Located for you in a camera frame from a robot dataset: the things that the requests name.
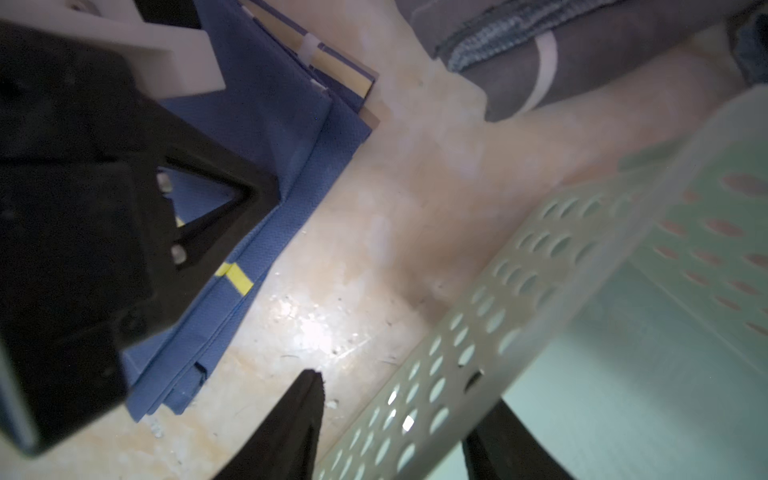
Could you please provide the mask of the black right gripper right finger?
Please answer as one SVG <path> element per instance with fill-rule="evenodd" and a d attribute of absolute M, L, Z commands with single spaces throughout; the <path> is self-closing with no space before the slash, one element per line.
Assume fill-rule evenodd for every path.
<path fill-rule="evenodd" d="M 503 400 L 462 441 L 462 451 L 470 480 L 572 479 Z"/>

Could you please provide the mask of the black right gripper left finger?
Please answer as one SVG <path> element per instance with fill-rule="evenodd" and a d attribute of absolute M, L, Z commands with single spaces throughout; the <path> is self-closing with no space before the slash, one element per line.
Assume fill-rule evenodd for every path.
<path fill-rule="evenodd" d="M 321 373 L 303 370 L 215 479 L 311 479 L 324 402 Z"/>

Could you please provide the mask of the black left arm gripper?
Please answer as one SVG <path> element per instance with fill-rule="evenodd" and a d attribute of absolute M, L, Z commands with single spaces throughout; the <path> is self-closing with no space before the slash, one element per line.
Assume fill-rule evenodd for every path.
<path fill-rule="evenodd" d="M 122 403 L 278 204 L 277 179 L 136 87 L 118 54 L 1 25 L 1 430 L 40 454 Z"/>

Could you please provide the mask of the green perforated plastic basket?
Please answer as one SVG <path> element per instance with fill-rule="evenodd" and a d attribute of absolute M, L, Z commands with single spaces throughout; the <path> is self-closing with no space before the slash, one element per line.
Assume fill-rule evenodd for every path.
<path fill-rule="evenodd" d="M 767 475 L 767 90 L 548 196 L 315 468 L 469 479 L 503 400 L 572 479 Z"/>

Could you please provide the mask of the blue pillowcase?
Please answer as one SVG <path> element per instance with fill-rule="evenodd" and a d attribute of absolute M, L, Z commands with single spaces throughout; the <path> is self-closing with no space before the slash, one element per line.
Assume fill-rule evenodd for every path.
<path fill-rule="evenodd" d="M 370 135 L 363 101 L 313 71 L 240 1 L 200 1 L 225 88 L 164 107 L 279 183 L 278 205 L 228 255 L 180 321 L 125 351 L 134 420 L 181 414 L 212 375 L 274 261 Z"/>

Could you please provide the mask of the plain grey pillowcase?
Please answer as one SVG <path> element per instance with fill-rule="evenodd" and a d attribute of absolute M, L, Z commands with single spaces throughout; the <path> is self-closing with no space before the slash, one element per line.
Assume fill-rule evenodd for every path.
<path fill-rule="evenodd" d="M 433 59 L 499 122 L 599 88 L 755 1 L 399 1 Z"/>

